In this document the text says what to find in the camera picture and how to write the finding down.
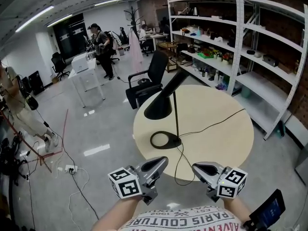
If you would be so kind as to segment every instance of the glossy floor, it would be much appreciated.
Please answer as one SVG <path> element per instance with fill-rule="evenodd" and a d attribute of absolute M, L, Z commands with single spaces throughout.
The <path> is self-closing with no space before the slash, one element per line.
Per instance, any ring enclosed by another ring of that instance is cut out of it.
<path fill-rule="evenodd" d="M 151 56 L 144 57 L 146 69 Z M 52 85 L 37 99 L 39 111 L 50 127 L 57 133 L 63 134 L 64 121 L 67 112 L 64 144 L 67 152 L 74 159 L 78 167 L 84 168 L 90 180 L 84 188 L 84 194 L 93 205 L 99 216 L 102 216 L 117 201 L 107 173 L 119 167 L 136 165 L 143 160 L 133 138 L 133 121 L 136 110 L 132 110 L 125 95 L 128 84 L 118 79 L 106 81 L 103 79 L 104 71 L 99 66 L 99 80 L 105 84 L 103 91 L 106 100 L 100 98 L 94 86 L 93 76 L 83 78 L 87 92 L 82 91 L 82 86 L 77 83 L 81 96 L 87 105 L 81 107 L 70 80 L 64 79 L 60 83 Z M 129 55 L 126 53 L 121 61 L 116 62 L 115 70 L 123 80 L 127 80 L 133 73 Z M 163 84 L 165 85 L 174 73 L 165 72 Z M 184 84 L 200 84 L 189 77 Z M 26 135 L 27 141 L 34 143 L 33 138 Z M 39 151 L 44 154 L 43 142 L 39 142 Z M 255 140 L 253 149 L 241 168 L 248 172 L 249 177 L 241 198 L 246 204 L 255 210 L 274 191 L 279 188 L 284 196 L 286 212 L 283 218 L 275 225 L 273 230 L 284 230 L 291 227 L 297 220 L 304 203 L 307 188 L 300 181 L 294 171 L 294 164 L 299 154 L 299 148 L 289 136 L 279 139 L 272 135 L 267 141 L 259 128 L 255 127 Z M 31 192 L 33 203 L 33 215 L 38 231 L 78 231 L 78 227 L 72 222 L 68 211 L 69 196 L 77 192 L 72 176 L 64 173 L 65 165 L 71 165 L 72 161 L 67 155 L 61 154 L 48 157 L 48 165 L 52 166 L 52 174 L 45 166 L 38 164 L 37 170 L 31 175 Z M 31 153 L 28 160 L 35 159 Z M 30 171 L 36 163 L 31 162 Z M 27 166 L 22 166 L 24 173 L 28 172 Z M 87 180 L 83 170 L 75 175 L 79 186 Z M 213 205 L 214 203 L 205 194 L 205 185 L 201 182 L 181 187 L 170 176 L 163 175 L 157 182 L 159 196 L 155 201 L 146 206 L 141 203 L 137 212 L 150 209 L 184 208 L 200 205 Z M 31 204 L 29 184 L 22 178 L 19 186 L 14 187 L 14 209 L 17 224 L 33 227 L 31 216 Z M 75 222 L 82 231 L 90 230 L 96 217 L 80 194 L 72 196 L 70 204 Z M 308 205 L 301 216 L 299 223 L 308 227 Z"/>

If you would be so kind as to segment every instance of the pink garment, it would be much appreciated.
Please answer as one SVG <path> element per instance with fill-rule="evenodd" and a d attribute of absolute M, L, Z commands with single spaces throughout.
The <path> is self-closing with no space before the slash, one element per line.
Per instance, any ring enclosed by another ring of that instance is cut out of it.
<path fill-rule="evenodd" d="M 133 69 L 134 71 L 136 71 L 136 73 L 138 73 L 143 71 L 142 67 L 143 55 L 141 52 L 139 40 L 133 30 L 130 30 L 128 37 L 129 37 L 130 56 L 132 60 Z"/>

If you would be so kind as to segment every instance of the lamp shade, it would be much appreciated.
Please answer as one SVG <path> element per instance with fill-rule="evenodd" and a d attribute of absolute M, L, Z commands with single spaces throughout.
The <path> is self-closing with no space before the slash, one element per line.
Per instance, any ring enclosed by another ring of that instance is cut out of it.
<path fill-rule="evenodd" d="M 187 76 L 186 72 L 180 70 L 145 109 L 144 116 L 150 120 L 160 120 L 170 115 L 172 112 L 170 95 L 175 92 Z"/>

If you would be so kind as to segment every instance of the lamp base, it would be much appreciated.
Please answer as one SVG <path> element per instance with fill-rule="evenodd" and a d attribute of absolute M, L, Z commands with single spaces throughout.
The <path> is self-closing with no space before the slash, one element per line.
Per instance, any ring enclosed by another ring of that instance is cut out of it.
<path fill-rule="evenodd" d="M 168 142 L 162 146 L 155 145 L 152 140 L 153 140 L 153 137 L 157 134 L 165 134 L 168 137 Z M 151 136 L 150 143 L 156 149 L 166 150 L 166 149 L 172 149 L 172 148 L 180 146 L 182 144 L 182 141 L 178 136 L 174 135 L 173 133 L 169 133 L 165 131 L 158 131 Z"/>

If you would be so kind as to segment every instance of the round table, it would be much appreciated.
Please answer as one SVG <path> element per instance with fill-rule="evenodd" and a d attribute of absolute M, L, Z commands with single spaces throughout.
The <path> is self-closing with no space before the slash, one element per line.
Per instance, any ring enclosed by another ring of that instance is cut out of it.
<path fill-rule="evenodd" d="M 134 138 L 145 159 L 167 156 L 169 164 L 164 172 L 173 177 L 181 153 L 177 148 L 158 150 L 150 144 L 151 135 L 157 131 L 176 134 L 173 97 L 170 97 L 172 113 L 166 118 L 149 120 L 143 114 L 157 95 L 158 93 L 149 98 L 138 110 L 134 120 Z M 182 85 L 176 90 L 176 96 L 180 135 L 201 131 L 243 109 L 225 92 L 205 86 Z M 254 129 L 248 113 L 243 110 L 203 132 L 183 136 L 181 140 L 184 145 L 184 155 L 191 164 L 208 161 L 217 162 L 224 167 L 238 167 L 251 151 Z M 176 178 L 192 180 L 193 177 L 191 167 L 182 157 Z"/>

